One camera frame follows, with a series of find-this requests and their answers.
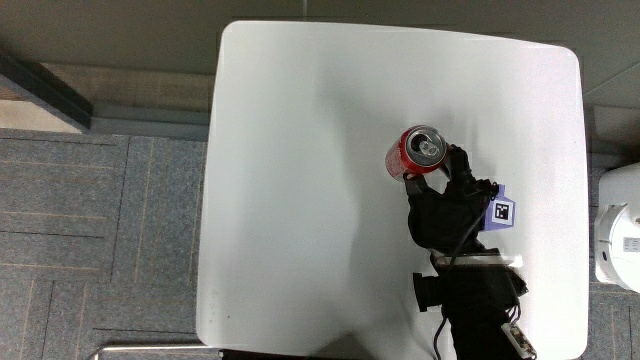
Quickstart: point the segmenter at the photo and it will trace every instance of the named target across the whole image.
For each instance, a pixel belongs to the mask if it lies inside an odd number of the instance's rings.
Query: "gray carpet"
[[[205,148],[0,130],[0,360],[86,359],[109,343],[197,341]],[[599,177],[630,161],[615,150],[591,148],[592,222]],[[592,276],[590,305],[582,359],[640,359],[640,296]]]

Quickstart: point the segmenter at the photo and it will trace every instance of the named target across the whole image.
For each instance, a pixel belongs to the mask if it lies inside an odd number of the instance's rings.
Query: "black cable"
[[[453,255],[451,256],[451,261],[449,262],[449,268],[442,276],[443,281],[447,277],[451,269],[453,269],[453,263],[456,261],[456,258],[458,257],[458,253],[460,252],[460,249],[462,249],[462,245],[464,245],[464,242],[467,241],[467,237],[469,236],[469,234],[471,234],[473,229],[478,225],[480,220],[484,218],[484,215],[487,213],[488,207],[489,205],[487,204],[487,207],[484,208],[480,216],[478,216],[478,218],[473,222],[473,224],[471,224],[469,229],[465,232],[464,236],[462,236],[462,239],[460,239],[460,241],[458,242],[458,246],[456,246],[455,250],[453,251]],[[436,331],[436,334],[433,337],[433,349],[436,351],[436,357],[438,360],[442,360],[442,358],[440,357],[440,352],[438,351],[438,337],[440,336],[440,333],[444,328],[444,324],[447,322],[447,316],[444,313],[444,305],[442,305],[440,312],[442,314],[442,322],[440,323],[440,326],[438,327],[438,330]]]

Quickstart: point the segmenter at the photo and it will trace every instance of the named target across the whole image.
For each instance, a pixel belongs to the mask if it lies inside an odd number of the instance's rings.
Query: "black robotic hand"
[[[439,277],[414,274],[420,311],[442,305],[458,359],[526,358],[502,330],[513,320],[507,310],[519,311],[518,297],[527,292],[526,283],[505,265],[453,265],[458,256],[500,255],[498,249],[485,249],[477,239],[498,186],[473,177],[467,153],[461,148],[452,145],[448,156],[450,181],[443,194],[430,188],[422,176],[405,178],[411,237],[419,246],[451,259],[449,265],[437,265],[432,254]]]
[[[452,145],[448,156],[450,181],[443,194],[430,188],[423,176],[405,179],[411,237],[419,246],[449,255],[465,237],[460,254],[481,252],[484,246],[477,241],[481,220],[498,186],[471,175],[461,148]]]

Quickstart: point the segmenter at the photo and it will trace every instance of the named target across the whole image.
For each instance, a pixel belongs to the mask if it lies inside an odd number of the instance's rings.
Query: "soda can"
[[[447,143],[438,130],[418,125],[405,131],[387,152],[385,165],[389,175],[404,181],[405,174],[426,174],[445,161]]]

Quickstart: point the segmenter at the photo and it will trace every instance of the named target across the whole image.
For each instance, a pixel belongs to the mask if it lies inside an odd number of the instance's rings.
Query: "white robot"
[[[640,163],[605,173],[600,179],[594,223],[596,277],[640,292]]]

